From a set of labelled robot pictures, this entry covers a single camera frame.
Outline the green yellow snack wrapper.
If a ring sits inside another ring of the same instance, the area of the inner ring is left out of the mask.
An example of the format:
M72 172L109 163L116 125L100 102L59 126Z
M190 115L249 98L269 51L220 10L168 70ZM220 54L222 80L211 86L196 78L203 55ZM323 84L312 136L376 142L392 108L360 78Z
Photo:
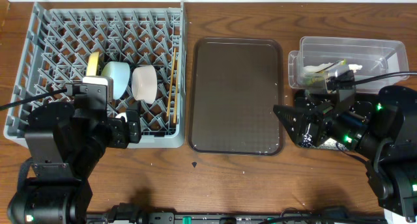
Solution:
M324 74L305 74L307 85L316 85L317 83L323 82L330 77L337 77L340 72L345 72L347 61L345 59L338 60L335 62L335 65L331 67L329 72Z

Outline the white bowl with food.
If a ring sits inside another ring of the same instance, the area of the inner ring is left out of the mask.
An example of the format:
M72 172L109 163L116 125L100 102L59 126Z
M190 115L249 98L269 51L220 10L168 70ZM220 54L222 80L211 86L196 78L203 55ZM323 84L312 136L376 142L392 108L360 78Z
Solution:
M132 94L135 100L153 104L158 89L156 70L152 65L140 66L132 73Z

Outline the light blue bowl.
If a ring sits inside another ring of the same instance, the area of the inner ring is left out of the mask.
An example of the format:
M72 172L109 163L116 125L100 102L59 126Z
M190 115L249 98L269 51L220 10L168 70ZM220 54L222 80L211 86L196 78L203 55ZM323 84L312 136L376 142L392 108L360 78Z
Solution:
M102 76L113 80L113 99L118 100L127 89L130 79L130 66L128 63L111 61L102 70Z

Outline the yellow plate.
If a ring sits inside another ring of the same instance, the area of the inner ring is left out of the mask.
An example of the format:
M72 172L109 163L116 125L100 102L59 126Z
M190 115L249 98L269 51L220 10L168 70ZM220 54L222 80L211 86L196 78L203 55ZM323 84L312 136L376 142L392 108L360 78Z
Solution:
M86 76L95 76L97 74L99 55L99 51L90 54L87 63Z

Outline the wooden chopstick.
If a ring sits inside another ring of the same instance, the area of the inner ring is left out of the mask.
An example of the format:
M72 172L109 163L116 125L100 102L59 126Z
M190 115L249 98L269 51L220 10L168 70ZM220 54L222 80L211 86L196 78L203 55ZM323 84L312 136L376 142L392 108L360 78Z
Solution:
M173 123L177 124L177 100L178 100L178 94L179 94L179 68L180 68L180 55L178 56L178 62L177 62L177 76L176 76L176 85L175 85L175 100L174 100L174 113L173 113Z
M171 75L170 75L170 86L169 86L169 95L168 95L168 105L167 105L167 117L170 116L170 109L171 109L171 97L172 97L172 90L173 90L173 75L175 72L176 67L176 60L177 60L177 47L174 46L173 55L172 55L172 64L171 64Z

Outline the white cup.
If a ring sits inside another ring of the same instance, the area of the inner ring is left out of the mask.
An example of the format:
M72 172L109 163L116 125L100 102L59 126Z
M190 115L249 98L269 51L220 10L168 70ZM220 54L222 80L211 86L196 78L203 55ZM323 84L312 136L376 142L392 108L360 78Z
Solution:
M117 119L124 119L126 122L128 121L128 120L127 120L127 116L126 116L126 113L125 113L125 112L123 112L123 113L119 113L119 114L116 116L116 118L117 118Z

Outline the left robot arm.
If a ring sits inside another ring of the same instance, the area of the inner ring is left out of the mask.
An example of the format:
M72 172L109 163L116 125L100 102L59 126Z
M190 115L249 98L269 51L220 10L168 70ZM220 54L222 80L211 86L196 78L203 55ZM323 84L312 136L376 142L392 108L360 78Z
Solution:
M29 115L31 158L20 168L7 215L12 223L85 223L93 196L88 177L108 147L141 139L139 103L111 118L103 104L56 102Z

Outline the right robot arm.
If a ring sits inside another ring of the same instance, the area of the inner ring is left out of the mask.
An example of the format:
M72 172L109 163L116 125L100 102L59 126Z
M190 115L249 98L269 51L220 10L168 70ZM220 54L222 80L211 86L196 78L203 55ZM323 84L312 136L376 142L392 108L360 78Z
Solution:
M334 102L325 97L302 107L275 105L273 112L291 141L317 147L328 139L366 158L368 184L379 206L416 221L416 91L391 85L371 97L361 116L355 92Z

